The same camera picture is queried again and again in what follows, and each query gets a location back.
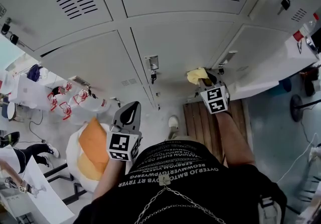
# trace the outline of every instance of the chain necklace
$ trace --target chain necklace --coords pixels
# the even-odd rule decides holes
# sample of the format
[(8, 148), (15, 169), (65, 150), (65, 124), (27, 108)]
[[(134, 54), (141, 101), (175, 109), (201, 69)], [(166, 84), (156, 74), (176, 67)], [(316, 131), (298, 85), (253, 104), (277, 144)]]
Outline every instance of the chain necklace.
[[(156, 200), (156, 198), (161, 195), (165, 190), (173, 192), (174, 194), (181, 196), (182, 198), (184, 198), (185, 200), (187, 200), (188, 202), (192, 203), (193, 205), (187, 205), (187, 204), (172, 204), (170, 206), (166, 206), (158, 211), (153, 212), (152, 214), (148, 215), (146, 218), (144, 218), (141, 222), (139, 222), (141, 220), (141, 218), (143, 217), (143, 215), (145, 214), (145, 212), (147, 211), (147, 209), (150, 207), (151, 203), (154, 202)], [(218, 223), (221, 224), (225, 224), (225, 222), (221, 219), (221, 218), (217, 218), (211, 211), (207, 210), (204, 207), (201, 207), (199, 204), (193, 202), (191, 199), (189, 199), (187, 196), (182, 195), (181, 193), (179, 193), (178, 191), (172, 190), (169, 187), (166, 186), (166, 184), (164, 184), (164, 188), (159, 191), (150, 201), (148, 204), (146, 204), (146, 206), (144, 207), (144, 210), (140, 213), (140, 215), (138, 216), (138, 219), (136, 220), (135, 224), (142, 224), (144, 223), (146, 220), (148, 220), (150, 217), (156, 215), (157, 213), (160, 213), (166, 209), (169, 208), (174, 208), (174, 207), (190, 207), (190, 208), (196, 208), (196, 209), (200, 209), (202, 210), (204, 213), (206, 213), (207, 215), (211, 216), (212, 218), (214, 218)]]

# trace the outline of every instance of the blue floor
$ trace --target blue floor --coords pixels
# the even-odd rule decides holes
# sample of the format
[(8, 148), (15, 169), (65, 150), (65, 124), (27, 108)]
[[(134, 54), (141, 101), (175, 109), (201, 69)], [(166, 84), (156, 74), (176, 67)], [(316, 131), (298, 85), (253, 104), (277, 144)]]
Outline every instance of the blue floor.
[[(249, 109), (253, 151), (258, 169), (277, 182), (289, 169), (294, 160), (302, 154), (309, 142), (306, 140), (303, 127), (292, 120), (289, 110), (290, 99), (294, 94), (299, 94), (303, 103), (308, 103), (321, 98), (321, 92), (312, 97), (306, 97), (302, 80), (299, 75), (291, 78), (292, 91), (289, 93), (273, 95), (266, 91), (246, 99)], [(305, 110), (303, 124), (307, 138), (311, 141), (314, 133), (320, 134), (320, 139), (315, 137), (313, 144), (321, 143), (321, 103), (312, 110)], [(308, 202), (305, 196), (312, 194), (303, 190), (313, 190), (317, 183), (312, 183), (312, 176), (321, 177), (321, 163), (308, 164), (310, 149), (299, 159), (291, 171), (278, 183), (286, 194), (288, 205), (304, 210)], [(286, 222), (294, 223), (296, 214), (286, 211)]]

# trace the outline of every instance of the wooden pallet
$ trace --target wooden pallet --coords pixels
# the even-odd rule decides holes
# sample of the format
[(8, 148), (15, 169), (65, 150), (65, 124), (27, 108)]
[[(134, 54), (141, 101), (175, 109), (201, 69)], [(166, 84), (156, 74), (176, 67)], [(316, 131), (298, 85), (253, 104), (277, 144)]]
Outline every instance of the wooden pallet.
[[(247, 140), (245, 119), (241, 100), (231, 101), (229, 111), (244, 139)], [(184, 105), (187, 135), (195, 138), (209, 149), (220, 161), (223, 161), (223, 148), (215, 114), (211, 115), (203, 102)]]

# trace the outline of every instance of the black t-shirt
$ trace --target black t-shirt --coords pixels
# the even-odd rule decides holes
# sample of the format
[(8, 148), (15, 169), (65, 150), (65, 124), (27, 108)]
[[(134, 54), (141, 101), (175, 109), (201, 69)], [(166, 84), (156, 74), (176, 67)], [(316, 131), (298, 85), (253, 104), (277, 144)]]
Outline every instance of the black t-shirt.
[[(164, 188), (158, 182), (160, 174), (169, 175), (168, 188), (187, 196), (226, 224), (258, 223), (262, 193), (279, 198), (284, 212), (286, 197), (255, 166), (226, 168), (204, 145), (173, 140), (144, 150), (122, 182), (84, 207), (74, 223), (135, 223), (145, 206)], [(192, 204), (166, 190), (150, 204), (139, 222), (160, 211), (144, 223), (217, 223), (201, 209), (181, 205)]]

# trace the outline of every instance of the tile floor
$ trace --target tile floor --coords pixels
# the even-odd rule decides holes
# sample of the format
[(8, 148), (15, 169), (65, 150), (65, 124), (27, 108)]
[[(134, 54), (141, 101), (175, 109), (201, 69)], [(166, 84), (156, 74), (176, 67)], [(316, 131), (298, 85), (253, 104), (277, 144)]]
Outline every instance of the tile floor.
[[(116, 112), (118, 108), (114, 105), (108, 110), (107, 113), (99, 115), (98, 119), (101, 123), (110, 124), (112, 121), (113, 114)], [(40, 138), (45, 139), (48, 143), (55, 146), (59, 152), (61, 157), (56, 159), (50, 156), (51, 162), (54, 167), (58, 167), (66, 162), (66, 148), (68, 144), (69, 137), (78, 129), (80, 126), (75, 126), (70, 124), (69, 122), (61, 121), (61, 118), (55, 114), (48, 113), (44, 111), (43, 121), (40, 125), (31, 124), (31, 129), (34, 133), (36, 133)], [(30, 110), (30, 117), (36, 123), (39, 123), (41, 120), (42, 111), (40, 110)], [(168, 106), (162, 107), (161, 110), (144, 108), (141, 113), (141, 124), (140, 131), (143, 135), (143, 140), (141, 142), (141, 146), (139, 151), (142, 152), (145, 148), (160, 143), (164, 141), (168, 134), (168, 119), (170, 116), (176, 115), (180, 120), (180, 133), (185, 135), (186, 133), (186, 125), (184, 118), (183, 106)], [(21, 133), (21, 142), (31, 142), (40, 141), (34, 134), (29, 131), (29, 121), (26, 120), (25, 123), (17, 123), (10, 122), (7, 125), (7, 132), (20, 131)], [(33, 143), (18, 143), (17, 148), (24, 149)], [(39, 165), (41, 170), (45, 173), (50, 169), (46, 166)], [(60, 175), (68, 176), (68, 170), (65, 169), (59, 172)], [(60, 198), (64, 199), (73, 194), (73, 185), (66, 180), (58, 179), (51, 183), (52, 188), (55, 192), (60, 196)], [(71, 211), (77, 216), (79, 211), (87, 204), (91, 202), (92, 194), (86, 193), (81, 196), (80, 200), (68, 205)], [(72, 223), (74, 220), (71, 219), (66, 223)]]
[[(289, 104), (292, 95), (299, 94), (303, 103), (308, 103), (321, 98), (321, 92), (313, 97), (306, 97), (301, 90), (302, 80), (296, 75), (291, 78), (292, 91), (273, 96), (271, 91), (266, 91), (246, 99), (250, 115), (253, 135), (253, 150), (258, 169), (267, 175), (273, 182), (277, 182), (289, 169), (294, 160), (302, 154), (309, 142), (305, 139), (300, 123), (292, 120)], [(307, 138), (311, 141), (314, 133), (320, 134), (320, 139), (315, 137), (313, 143), (321, 143), (321, 103), (312, 110), (305, 110), (303, 124)], [(279, 182), (279, 187), (288, 198), (288, 205), (302, 211), (308, 203), (299, 198), (304, 193), (303, 189), (315, 188), (315, 183), (308, 182), (312, 175), (321, 176), (321, 163), (308, 164), (310, 149), (296, 162), (291, 171)], [(294, 223), (295, 214), (287, 210), (286, 223)]]

